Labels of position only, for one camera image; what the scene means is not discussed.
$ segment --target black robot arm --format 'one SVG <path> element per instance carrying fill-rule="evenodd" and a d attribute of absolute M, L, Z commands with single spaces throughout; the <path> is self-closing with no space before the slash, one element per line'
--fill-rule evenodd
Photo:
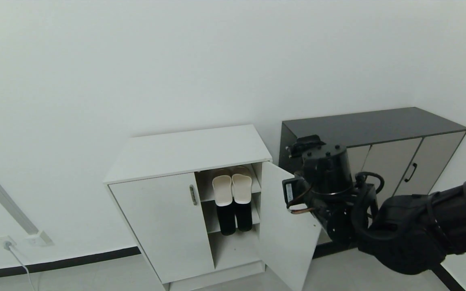
<path fill-rule="evenodd" d="M 329 145 L 318 136 L 289 148 L 301 156 L 303 170 L 283 181 L 287 208 L 312 213 L 334 242 L 354 242 L 386 267 L 418 274 L 445 256 L 466 252 L 466 182 L 429 195 L 404 195 L 377 206 L 385 181 L 377 173 L 361 172 L 352 180 L 346 148 Z M 377 188 L 366 178 L 379 180 Z M 296 205 L 306 206 L 295 209 Z"/>

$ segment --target wall outlet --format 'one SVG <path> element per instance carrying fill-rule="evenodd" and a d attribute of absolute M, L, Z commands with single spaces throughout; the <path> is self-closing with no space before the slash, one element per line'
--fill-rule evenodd
<path fill-rule="evenodd" d="M 12 245 L 17 245 L 17 243 L 15 243 L 15 241 L 13 241 L 13 239 L 10 236 L 0 236 L 0 245 L 1 245 L 1 247 L 5 246 L 5 241 L 11 242 Z"/>
<path fill-rule="evenodd" d="M 44 232 L 44 230 L 41 230 L 37 234 L 27 236 L 26 241 L 28 241 L 28 243 L 32 247 L 47 247 L 49 245 L 53 245 L 53 242 L 51 241 L 50 237 L 46 234 L 46 232 Z"/>

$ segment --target wire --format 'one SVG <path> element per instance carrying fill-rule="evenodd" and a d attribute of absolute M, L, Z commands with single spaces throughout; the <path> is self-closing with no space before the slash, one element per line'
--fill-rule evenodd
<path fill-rule="evenodd" d="M 28 268 L 21 262 L 21 260 L 19 260 L 19 258 L 17 258 L 17 256 L 15 255 L 15 253 L 12 251 L 11 247 L 13 247 L 12 243 L 10 243 L 9 241 L 6 241 L 6 242 L 5 242 L 5 250 L 10 251 L 11 254 L 13 255 L 13 257 L 14 257 L 14 258 L 19 262 L 19 264 L 21 264 L 21 266 L 26 270 L 26 274 L 28 275 L 28 282 L 30 282 L 30 286 L 32 287 L 32 290 L 35 291 L 34 284 L 32 284 L 32 278 L 30 278 L 30 271 L 28 271 Z"/>
<path fill-rule="evenodd" d="M 372 177 L 375 177 L 375 178 L 379 179 L 380 184 L 379 184 L 378 188 L 375 190 L 375 194 L 378 194 L 379 192 L 382 191 L 382 188 L 384 188 L 384 178 L 381 175 L 377 174 L 377 173 L 359 172 L 355 176 L 356 177 L 357 176 L 363 176 L 364 181 L 366 181 L 366 177 L 368 177 L 368 176 L 372 176 Z"/>
<path fill-rule="evenodd" d="M 293 205 L 298 204 L 298 203 L 296 203 L 296 201 L 301 199 L 305 194 L 309 193 L 310 190 L 312 189 L 312 186 L 314 186 L 314 184 L 311 184 L 310 187 L 308 189 L 306 189 L 305 191 L 303 191 L 303 193 L 301 193 L 298 197 L 296 197 L 293 200 L 289 201 L 289 203 L 287 203 L 287 209 L 289 209 Z M 309 213 L 309 212 L 311 212 L 313 210 L 316 210 L 316 208 L 310 207 L 310 208 L 296 209 L 296 210 L 291 210 L 290 213 L 292 213 L 292 214 L 302 214 L 302 213 Z"/>

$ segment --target tiled floor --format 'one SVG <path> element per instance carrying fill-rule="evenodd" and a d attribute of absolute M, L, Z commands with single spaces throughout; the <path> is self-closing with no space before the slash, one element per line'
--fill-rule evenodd
<path fill-rule="evenodd" d="M 147 291 L 141 256 L 32 274 L 36 291 Z M 0 278 L 0 291 L 30 291 L 26 275 Z M 200 291 L 290 291 L 269 268 L 262 274 Z M 350 250 L 312 261 L 304 291 L 448 291 L 431 271 L 397 274 L 376 259 Z"/>

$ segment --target black baseboard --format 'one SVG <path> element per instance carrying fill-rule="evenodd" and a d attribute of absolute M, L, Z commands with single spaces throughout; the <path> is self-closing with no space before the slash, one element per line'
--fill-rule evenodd
<path fill-rule="evenodd" d="M 432 272 L 445 284 L 445 286 L 447 286 L 450 291 L 465 291 L 458 281 L 456 281 L 442 265 L 438 265 L 436 268 L 433 268 Z"/>
<path fill-rule="evenodd" d="M 316 247 L 316 251 L 314 252 L 313 258 L 321 258 L 324 256 L 332 255 L 335 253 L 344 252 L 350 249 L 354 249 L 357 247 L 355 243 L 348 243 L 348 244 L 340 244 L 340 243 L 324 243 L 322 245 L 318 245 Z M 37 273 L 43 271 L 50 271 L 68 267 L 75 267 L 85 264 L 91 263 L 98 263 L 99 261 L 106 261 L 118 258 L 124 258 L 128 256 L 134 256 L 141 254 L 138 247 L 128 247 L 127 249 L 102 253 L 102 254 L 94 254 L 89 256 L 83 256 L 78 258 L 71 258 L 71 259 L 64 259 L 58 261 L 52 261 L 50 263 L 42 263 L 42 264 L 33 264 L 28 265 L 28 270 L 30 273 Z M 432 270 L 436 276 L 447 286 L 450 291 L 465 291 L 463 287 L 447 272 L 442 265 L 434 268 Z M 11 268 L 4 268 L 0 269 L 0 277 L 6 276 L 15 276 L 26 274 L 23 267 L 11 267 Z"/>
<path fill-rule="evenodd" d="M 316 246 L 314 255 L 312 258 L 321 258 L 328 255 L 333 255 L 335 253 L 344 252 L 351 250 L 357 247 L 357 243 L 322 243 L 321 245 Z M 438 265 L 432 269 L 432 272 L 442 281 L 442 283 L 450 291 L 465 291 L 465 289 L 454 279 L 454 277 L 447 272 L 447 270 L 442 266 Z"/>
<path fill-rule="evenodd" d="M 112 260 L 117 258 L 124 258 L 128 256 L 134 256 L 141 254 L 138 247 L 128 247 L 127 249 L 102 253 L 102 254 L 94 254 L 89 256 L 71 258 L 71 259 L 64 259 L 58 261 L 52 261 L 49 263 L 42 263 L 42 264 L 33 264 L 27 265 L 26 267 L 30 271 L 30 273 L 37 273 L 43 271 L 50 271 L 68 267 L 75 267 L 85 264 L 91 263 L 98 263 L 99 261 L 105 260 Z M 4 268 L 0 269 L 0 277 L 6 276 L 15 276 L 26 274 L 26 271 L 23 267 L 11 267 L 11 268 Z"/>

